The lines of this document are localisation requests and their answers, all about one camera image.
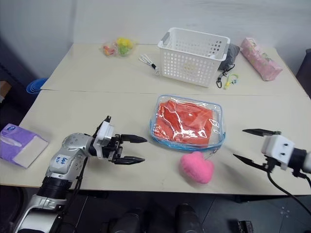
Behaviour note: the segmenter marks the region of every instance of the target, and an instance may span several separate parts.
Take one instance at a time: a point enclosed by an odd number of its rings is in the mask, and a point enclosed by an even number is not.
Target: blue bowl
[[[39,94],[41,87],[46,82],[47,78],[37,79],[28,84],[26,91],[29,94]]]

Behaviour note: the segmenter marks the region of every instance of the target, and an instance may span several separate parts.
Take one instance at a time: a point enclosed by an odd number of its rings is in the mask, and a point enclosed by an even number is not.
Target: keychain
[[[229,69],[226,69],[224,70],[217,78],[217,81],[216,81],[216,85],[218,86],[218,88],[222,88],[223,87],[223,84],[222,84],[222,77],[225,76],[225,77],[228,77],[229,75],[229,71],[232,70],[233,68],[235,67],[235,64],[229,68]]]
[[[238,83],[239,76],[237,74],[230,74],[227,77],[227,82],[225,83],[224,90],[227,90],[229,85],[236,85]]]

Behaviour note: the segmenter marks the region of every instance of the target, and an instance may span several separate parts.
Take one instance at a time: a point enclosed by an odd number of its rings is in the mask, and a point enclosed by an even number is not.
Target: white plastic basket
[[[208,87],[229,43],[225,36],[170,28],[158,43],[162,75]]]

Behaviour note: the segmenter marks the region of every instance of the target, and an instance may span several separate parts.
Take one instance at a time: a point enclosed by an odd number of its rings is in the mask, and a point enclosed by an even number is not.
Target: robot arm
[[[307,179],[307,175],[301,173],[311,173],[311,152],[295,148],[294,142],[281,135],[280,131],[269,131],[263,129],[247,129],[246,133],[257,136],[265,136],[261,153],[266,156],[266,164],[258,165],[252,160],[234,154],[238,159],[254,168],[271,173],[275,166],[286,170],[288,167],[293,169],[293,175]]]
[[[110,116],[100,124],[93,136],[73,133],[66,137],[60,150],[52,157],[38,193],[33,195],[23,216],[20,218],[15,233],[59,232],[63,217],[72,200],[67,201],[66,195],[77,179],[72,196],[80,189],[83,171],[88,157],[107,158],[115,164],[135,164],[144,159],[125,156],[121,157],[124,141],[133,143],[147,140],[128,134],[113,136],[114,127],[109,124]]]

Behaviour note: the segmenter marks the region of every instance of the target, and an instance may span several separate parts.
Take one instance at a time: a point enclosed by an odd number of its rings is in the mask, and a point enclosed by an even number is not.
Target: pink tissue box
[[[271,81],[283,70],[256,44],[253,38],[245,38],[241,52],[265,81]]]

